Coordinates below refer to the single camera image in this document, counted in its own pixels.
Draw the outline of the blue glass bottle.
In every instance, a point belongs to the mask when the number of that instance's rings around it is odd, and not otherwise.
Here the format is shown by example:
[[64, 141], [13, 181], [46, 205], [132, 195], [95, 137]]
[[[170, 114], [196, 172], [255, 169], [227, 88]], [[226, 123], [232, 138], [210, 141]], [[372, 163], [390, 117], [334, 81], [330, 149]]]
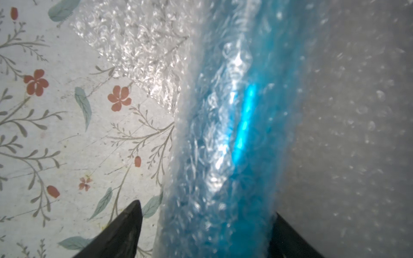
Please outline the blue glass bottle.
[[207, 1], [176, 117], [155, 258], [264, 258], [306, 1]]

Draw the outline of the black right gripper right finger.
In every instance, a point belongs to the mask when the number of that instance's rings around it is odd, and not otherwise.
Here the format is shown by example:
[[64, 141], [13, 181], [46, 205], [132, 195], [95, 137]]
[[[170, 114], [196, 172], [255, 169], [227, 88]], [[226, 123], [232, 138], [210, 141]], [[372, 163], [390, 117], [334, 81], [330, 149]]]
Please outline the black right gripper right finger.
[[278, 213], [274, 217], [268, 258], [324, 258]]

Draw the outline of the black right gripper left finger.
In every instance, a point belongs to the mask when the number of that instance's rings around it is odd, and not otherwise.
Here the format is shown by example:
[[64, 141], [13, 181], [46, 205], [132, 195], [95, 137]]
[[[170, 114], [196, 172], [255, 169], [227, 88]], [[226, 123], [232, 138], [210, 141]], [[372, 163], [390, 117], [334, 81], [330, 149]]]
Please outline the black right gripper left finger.
[[141, 203], [135, 200], [74, 258], [134, 258], [142, 223]]

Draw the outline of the clear bubble wrap sheet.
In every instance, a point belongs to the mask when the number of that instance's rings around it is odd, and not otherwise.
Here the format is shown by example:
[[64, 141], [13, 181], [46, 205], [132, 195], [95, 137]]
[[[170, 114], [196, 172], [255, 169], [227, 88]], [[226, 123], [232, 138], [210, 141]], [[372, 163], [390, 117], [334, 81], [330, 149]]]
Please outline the clear bubble wrap sheet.
[[412, 1], [85, 1], [72, 26], [175, 116], [153, 257], [412, 257]]

